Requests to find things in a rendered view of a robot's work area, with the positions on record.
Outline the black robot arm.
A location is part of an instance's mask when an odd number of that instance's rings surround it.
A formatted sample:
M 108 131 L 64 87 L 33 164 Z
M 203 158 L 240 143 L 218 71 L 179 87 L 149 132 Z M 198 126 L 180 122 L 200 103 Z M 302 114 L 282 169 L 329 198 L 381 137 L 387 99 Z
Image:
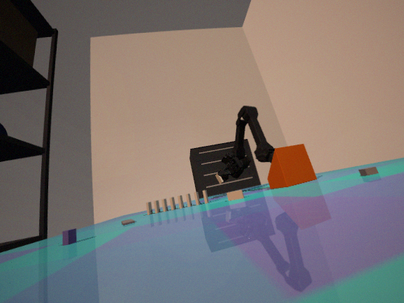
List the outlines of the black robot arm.
M 239 173 L 232 175 L 233 178 L 239 178 L 244 169 L 248 168 L 251 161 L 247 156 L 245 157 L 245 148 L 243 146 L 245 137 L 245 126 L 247 125 L 247 123 L 250 126 L 250 130 L 257 144 L 257 149 L 256 151 L 254 151 L 256 158 L 260 162 L 272 162 L 275 148 L 267 143 L 263 131 L 261 130 L 261 127 L 257 120 L 257 116 L 257 109 L 254 106 L 248 105 L 244 105 L 238 113 L 238 119 L 236 121 L 235 145 L 232 151 L 225 154 L 222 159 L 222 162 L 227 164 L 233 163 L 231 159 L 237 157 L 243 164 L 243 169 Z M 243 119 L 241 119 L 241 117 Z

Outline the tan domino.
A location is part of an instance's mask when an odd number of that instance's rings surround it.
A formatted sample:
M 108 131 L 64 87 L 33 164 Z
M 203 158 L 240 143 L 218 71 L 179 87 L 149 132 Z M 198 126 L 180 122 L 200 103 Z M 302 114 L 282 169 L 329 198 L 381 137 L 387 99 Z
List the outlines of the tan domino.
M 160 208 L 159 208 L 159 201 L 158 200 L 154 201 L 154 207 L 155 207 L 155 213 L 161 212 Z
M 168 210 L 166 199 L 161 200 L 163 212 Z
M 227 194 L 227 197 L 228 197 L 229 201 L 240 200 L 240 199 L 245 198 L 244 194 L 243 194 L 243 190 L 233 191 L 233 192 L 229 192 L 229 193 L 226 193 L 226 194 Z
M 191 207 L 191 206 L 192 206 L 192 202 L 191 202 L 190 194 L 186 194 L 186 199 L 187 199 L 187 206 L 188 206 L 188 207 Z
M 205 200 L 205 204 L 209 203 L 209 201 L 208 201 L 208 195 L 207 195 L 207 191 L 206 191 L 206 190 L 203 191 L 203 197 L 204 197 L 204 200 Z
M 221 176 L 218 175 L 218 173 L 217 173 L 215 176 L 216 176 L 216 178 L 217 178 L 217 180 L 218 180 L 218 182 L 219 182 L 220 184 L 224 182 L 223 179 L 221 178 Z
M 147 202 L 146 206 L 147 206 L 147 215 L 153 214 L 152 213 L 152 202 Z
M 180 208 L 180 209 L 184 208 L 183 201 L 182 201 L 182 196 L 181 196 L 181 195 L 178 196 L 178 204 L 179 204 L 179 208 Z
M 201 203 L 200 203 L 200 200 L 199 200 L 199 193 L 195 192 L 194 197 L 195 197 L 196 205 L 200 205 Z
M 176 209 L 176 208 L 175 208 L 174 197 L 173 197 L 173 198 L 169 198 L 169 200 L 170 200 L 170 204 L 171 204 L 171 210 Z

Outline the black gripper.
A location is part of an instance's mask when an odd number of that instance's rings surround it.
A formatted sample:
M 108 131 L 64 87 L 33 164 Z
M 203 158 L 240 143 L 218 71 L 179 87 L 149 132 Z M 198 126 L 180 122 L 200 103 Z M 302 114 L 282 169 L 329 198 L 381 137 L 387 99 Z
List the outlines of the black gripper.
M 225 169 L 222 168 L 218 172 L 218 175 L 221 176 L 224 182 L 229 178 L 229 175 L 232 176 L 243 169 L 243 164 L 240 162 L 239 158 L 232 158 L 231 161 L 233 161 L 233 163 L 227 163 Z

